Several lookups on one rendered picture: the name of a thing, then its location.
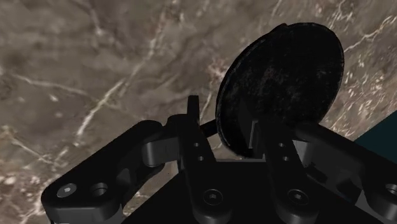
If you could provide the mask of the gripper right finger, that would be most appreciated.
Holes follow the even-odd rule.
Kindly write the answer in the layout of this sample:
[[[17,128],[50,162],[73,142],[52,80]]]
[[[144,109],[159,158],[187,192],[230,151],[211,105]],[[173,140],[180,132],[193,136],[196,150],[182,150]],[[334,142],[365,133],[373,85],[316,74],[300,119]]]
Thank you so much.
[[[274,210],[285,224],[397,224],[397,164],[315,123],[291,129],[241,100],[238,121],[254,158],[264,157]]]

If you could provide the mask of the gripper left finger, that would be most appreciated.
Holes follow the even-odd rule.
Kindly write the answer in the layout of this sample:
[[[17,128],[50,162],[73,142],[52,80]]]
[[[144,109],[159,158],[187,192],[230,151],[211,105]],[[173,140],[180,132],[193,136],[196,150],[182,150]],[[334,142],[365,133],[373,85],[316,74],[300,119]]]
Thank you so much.
[[[199,98],[185,114],[135,124],[45,188],[41,203],[51,224],[127,224],[126,203],[167,162],[177,161],[189,206],[199,224],[227,224],[232,209],[214,170],[207,138],[211,122],[199,124]]]

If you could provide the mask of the black round pan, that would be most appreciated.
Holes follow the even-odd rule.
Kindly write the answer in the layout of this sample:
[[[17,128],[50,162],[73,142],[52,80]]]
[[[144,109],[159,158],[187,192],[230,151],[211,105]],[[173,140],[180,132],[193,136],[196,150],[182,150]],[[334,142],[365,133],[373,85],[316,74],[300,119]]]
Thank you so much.
[[[247,46],[220,83],[215,126],[221,142],[238,156],[253,156],[237,119],[243,97],[259,114],[290,127],[320,123],[343,75],[344,50],[331,29],[314,22],[278,25]]]

